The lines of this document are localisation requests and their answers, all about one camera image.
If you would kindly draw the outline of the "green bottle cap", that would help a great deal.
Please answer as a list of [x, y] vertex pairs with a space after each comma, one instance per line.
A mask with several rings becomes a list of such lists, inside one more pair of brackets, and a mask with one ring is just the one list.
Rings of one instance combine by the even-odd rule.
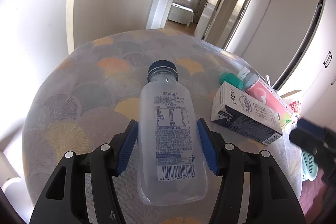
[[230, 72], [223, 72], [219, 76], [219, 83], [220, 85], [222, 85], [223, 83], [229, 83], [240, 90], [244, 89], [243, 81], [240, 78], [238, 78], [235, 74]]

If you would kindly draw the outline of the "large white milk carton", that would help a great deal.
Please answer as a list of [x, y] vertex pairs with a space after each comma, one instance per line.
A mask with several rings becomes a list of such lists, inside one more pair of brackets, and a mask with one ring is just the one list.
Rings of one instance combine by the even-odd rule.
[[211, 121], [264, 145], [282, 137], [278, 113], [227, 82], [214, 96]]

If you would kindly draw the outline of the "red panda paper cup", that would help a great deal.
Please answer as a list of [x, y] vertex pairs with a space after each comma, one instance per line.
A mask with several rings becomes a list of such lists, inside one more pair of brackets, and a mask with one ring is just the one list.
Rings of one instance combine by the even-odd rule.
[[293, 90], [291, 92], [287, 92], [281, 95], [281, 98], [285, 101], [285, 103], [289, 106], [289, 108], [293, 112], [291, 116], [292, 123], [297, 122], [301, 116], [301, 110], [302, 110], [301, 96], [302, 96], [302, 90]]

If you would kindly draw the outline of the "mint green perforated basket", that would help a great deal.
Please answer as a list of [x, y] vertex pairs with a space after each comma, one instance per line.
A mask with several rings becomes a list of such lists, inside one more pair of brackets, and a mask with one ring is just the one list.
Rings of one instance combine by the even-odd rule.
[[318, 165], [314, 162], [314, 156], [305, 150], [302, 154], [302, 181], [314, 181], [318, 173]]

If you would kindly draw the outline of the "clear plastic bottle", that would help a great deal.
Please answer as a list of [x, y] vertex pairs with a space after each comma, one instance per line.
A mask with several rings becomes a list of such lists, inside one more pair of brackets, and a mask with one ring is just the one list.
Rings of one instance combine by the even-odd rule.
[[190, 92], [178, 82], [175, 65], [151, 64], [139, 98], [137, 189], [151, 206], [205, 198], [205, 157]]

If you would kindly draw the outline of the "pink label plastic bottle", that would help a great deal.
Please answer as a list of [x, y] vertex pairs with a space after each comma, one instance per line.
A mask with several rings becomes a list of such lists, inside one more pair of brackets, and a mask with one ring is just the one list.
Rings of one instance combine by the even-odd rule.
[[298, 115], [259, 75], [243, 67], [238, 78], [244, 83], [244, 91], [279, 114], [280, 125], [284, 129], [288, 124], [297, 123]]

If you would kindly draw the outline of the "pink bed cover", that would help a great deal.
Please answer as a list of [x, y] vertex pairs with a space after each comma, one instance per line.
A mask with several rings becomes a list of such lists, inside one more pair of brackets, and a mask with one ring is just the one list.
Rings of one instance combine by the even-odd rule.
[[302, 183], [299, 203], [307, 223], [312, 223], [323, 208], [323, 198], [329, 186], [323, 182], [322, 176], [323, 170], [319, 168], [314, 181], [306, 180]]

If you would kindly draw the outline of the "far room bed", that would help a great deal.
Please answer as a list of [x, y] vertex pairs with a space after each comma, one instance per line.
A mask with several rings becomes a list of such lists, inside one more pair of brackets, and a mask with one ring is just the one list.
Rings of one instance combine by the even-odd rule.
[[173, 0], [167, 19], [189, 26], [194, 20], [194, 12], [190, 5], [191, 0]]

